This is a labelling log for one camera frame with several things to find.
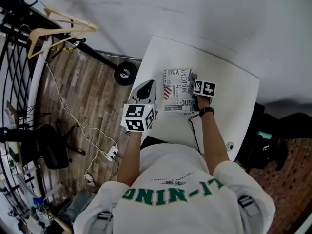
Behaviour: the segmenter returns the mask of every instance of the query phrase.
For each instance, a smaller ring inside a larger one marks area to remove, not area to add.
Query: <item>hand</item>
[[[197,100],[198,100],[198,107],[199,109],[203,109],[205,107],[210,107],[210,103],[208,101],[208,98],[205,96],[197,96]]]

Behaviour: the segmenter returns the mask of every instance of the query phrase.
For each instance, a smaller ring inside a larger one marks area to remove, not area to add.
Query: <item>wooden floor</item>
[[[115,64],[126,60],[115,57],[108,57],[108,59]],[[49,63],[60,94],[65,98],[77,120],[85,127],[100,128],[117,142],[122,153],[128,140],[125,128],[120,126],[122,108],[128,100],[132,87],[116,84],[113,69],[83,52],[62,51]],[[139,68],[140,62],[132,61],[132,63]],[[50,123],[55,127],[56,119],[60,119],[63,134],[76,123],[61,107],[55,83],[47,68],[39,91],[39,111],[51,113],[51,115],[41,118],[41,123]],[[85,130],[85,134],[90,141],[105,152],[108,152],[114,144],[98,130]],[[68,142],[80,150],[85,150],[86,156],[67,150],[68,157],[73,160],[73,163],[68,168],[60,170],[49,170],[44,162],[41,162],[47,189],[58,182],[63,184],[59,195],[54,196],[55,204],[63,201],[64,197],[73,198],[84,188],[83,175],[96,155],[96,147],[84,138],[80,128],[73,131]],[[109,162],[98,153],[88,172],[92,174],[96,184],[101,186],[102,183],[110,179],[116,170],[116,162]]]

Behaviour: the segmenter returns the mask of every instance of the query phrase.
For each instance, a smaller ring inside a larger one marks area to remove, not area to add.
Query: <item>black watch strap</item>
[[[206,112],[212,112],[213,115],[215,115],[215,111],[212,107],[204,107],[204,108],[200,109],[199,116],[202,117]]]

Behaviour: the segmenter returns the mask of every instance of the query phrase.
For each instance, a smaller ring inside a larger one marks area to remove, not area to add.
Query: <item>white t-shirt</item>
[[[266,233],[275,212],[270,196],[234,162],[220,163],[213,175],[195,149],[149,146],[133,185],[104,183],[74,233]]]

